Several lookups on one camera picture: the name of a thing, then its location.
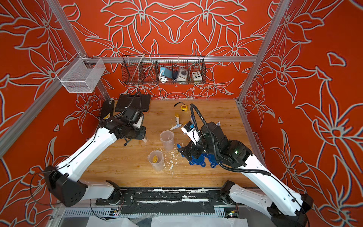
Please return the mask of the clear plastic container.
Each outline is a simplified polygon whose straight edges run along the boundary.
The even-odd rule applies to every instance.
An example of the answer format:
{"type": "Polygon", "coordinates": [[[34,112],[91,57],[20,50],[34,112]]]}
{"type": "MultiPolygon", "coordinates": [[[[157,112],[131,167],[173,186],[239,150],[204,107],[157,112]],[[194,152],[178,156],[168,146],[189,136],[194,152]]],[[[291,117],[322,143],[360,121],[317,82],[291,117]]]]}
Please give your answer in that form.
{"type": "Polygon", "coordinates": [[[148,155],[148,161],[156,171],[163,171],[164,169],[164,156],[159,150],[154,150],[148,155]]]}
{"type": "Polygon", "coordinates": [[[160,134],[160,140],[165,151],[170,151],[174,148],[174,133],[167,130],[160,134]]]}

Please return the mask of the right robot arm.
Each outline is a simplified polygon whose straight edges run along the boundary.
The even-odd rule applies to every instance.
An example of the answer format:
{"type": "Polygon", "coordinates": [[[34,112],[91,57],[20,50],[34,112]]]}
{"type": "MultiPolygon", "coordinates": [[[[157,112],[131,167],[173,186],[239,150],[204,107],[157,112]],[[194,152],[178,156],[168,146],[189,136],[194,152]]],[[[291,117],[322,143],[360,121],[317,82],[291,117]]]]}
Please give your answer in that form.
{"type": "Polygon", "coordinates": [[[187,146],[178,151],[189,161],[201,154],[214,155],[218,165],[241,173],[261,189],[253,192],[227,181],[220,190],[224,203],[241,203],[271,219],[277,227],[306,227],[310,224],[307,212],[313,206],[313,198],[300,194],[277,179],[243,143],[229,140],[220,126],[213,122],[197,129],[192,122],[182,127],[190,138],[187,146]]]}

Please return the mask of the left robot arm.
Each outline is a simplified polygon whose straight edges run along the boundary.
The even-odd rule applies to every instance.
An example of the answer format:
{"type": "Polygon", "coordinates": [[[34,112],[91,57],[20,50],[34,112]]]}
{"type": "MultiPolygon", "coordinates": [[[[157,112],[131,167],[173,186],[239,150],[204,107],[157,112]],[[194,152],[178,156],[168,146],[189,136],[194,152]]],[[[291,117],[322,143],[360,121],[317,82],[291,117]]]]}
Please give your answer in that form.
{"type": "Polygon", "coordinates": [[[110,205],[121,202],[121,188],[107,180],[103,183],[81,182],[87,168],[110,145],[119,139],[127,143],[143,140],[146,128],[142,125],[144,115],[138,113],[131,118],[119,116],[101,120],[95,134],[76,152],[57,166],[48,166],[44,178],[48,191],[66,207],[82,200],[101,199],[110,205]]]}

